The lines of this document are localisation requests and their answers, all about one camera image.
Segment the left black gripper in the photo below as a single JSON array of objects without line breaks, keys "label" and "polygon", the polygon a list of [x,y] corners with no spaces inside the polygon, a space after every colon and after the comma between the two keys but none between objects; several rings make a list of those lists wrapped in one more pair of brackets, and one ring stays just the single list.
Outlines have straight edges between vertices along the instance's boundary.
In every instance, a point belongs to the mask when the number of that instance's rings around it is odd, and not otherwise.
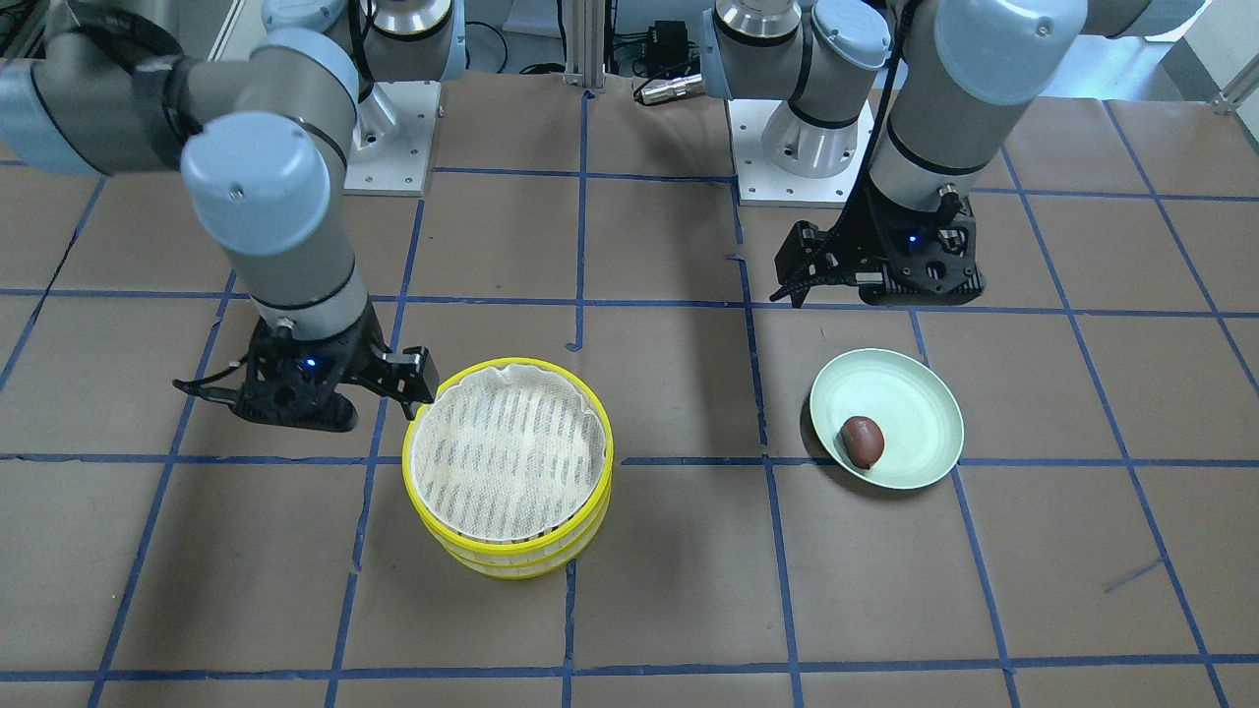
[{"label": "left black gripper", "polygon": [[959,306],[985,295],[988,283],[977,265],[980,229],[968,197],[947,183],[928,198],[927,210],[900,207],[874,186],[856,207],[859,236],[796,220],[774,256],[778,287],[802,307],[815,287],[846,285],[874,306]]}]

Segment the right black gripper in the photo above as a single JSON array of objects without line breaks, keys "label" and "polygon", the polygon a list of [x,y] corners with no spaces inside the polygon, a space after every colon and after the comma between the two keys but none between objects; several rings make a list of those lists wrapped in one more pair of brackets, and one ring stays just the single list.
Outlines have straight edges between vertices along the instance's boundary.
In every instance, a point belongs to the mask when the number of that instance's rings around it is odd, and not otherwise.
[{"label": "right black gripper", "polygon": [[387,349],[370,304],[350,328],[329,339],[298,340],[290,328],[271,328],[261,319],[251,334],[244,367],[234,414],[288,430],[354,430],[358,411],[337,393],[337,385],[360,385],[395,401],[408,420],[436,402],[439,385],[428,348]]}]

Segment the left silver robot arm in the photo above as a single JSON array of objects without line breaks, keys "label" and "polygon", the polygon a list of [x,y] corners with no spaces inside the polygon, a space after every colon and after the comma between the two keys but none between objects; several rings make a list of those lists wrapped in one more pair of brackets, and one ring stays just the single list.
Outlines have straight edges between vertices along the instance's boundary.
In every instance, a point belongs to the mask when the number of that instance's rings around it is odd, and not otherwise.
[{"label": "left silver robot arm", "polygon": [[776,301],[849,286],[870,305],[962,305],[985,294],[969,191],[1076,37],[1165,34],[1196,1],[715,1],[697,58],[708,94],[777,100],[776,160],[805,135],[850,141],[878,76],[854,190],[830,228],[796,223]]}]

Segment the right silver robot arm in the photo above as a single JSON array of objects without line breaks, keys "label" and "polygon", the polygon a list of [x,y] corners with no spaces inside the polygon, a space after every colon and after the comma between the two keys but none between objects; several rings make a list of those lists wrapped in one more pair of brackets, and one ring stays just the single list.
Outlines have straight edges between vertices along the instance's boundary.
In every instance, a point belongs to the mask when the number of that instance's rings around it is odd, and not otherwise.
[{"label": "right silver robot arm", "polygon": [[465,72],[460,1],[267,1],[243,60],[199,60],[171,1],[53,1],[45,57],[3,71],[3,140],[48,173],[178,173],[195,215],[249,294],[258,321],[222,375],[175,380],[253,422],[347,432],[337,385],[436,399],[428,349],[383,335],[342,227],[342,183],[380,81]]}]

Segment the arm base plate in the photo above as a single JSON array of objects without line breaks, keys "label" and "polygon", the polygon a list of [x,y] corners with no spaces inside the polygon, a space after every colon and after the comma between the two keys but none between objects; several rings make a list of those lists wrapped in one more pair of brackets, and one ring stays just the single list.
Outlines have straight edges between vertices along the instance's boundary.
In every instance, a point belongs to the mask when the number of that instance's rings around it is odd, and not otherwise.
[{"label": "arm base plate", "polygon": [[359,105],[342,181],[351,197],[426,197],[442,84],[378,82]]},{"label": "arm base plate", "polygon": [[783,100],[728,100],[730,147],[743,207],[844,207],[854,191],[872,112],[823,128]]}]

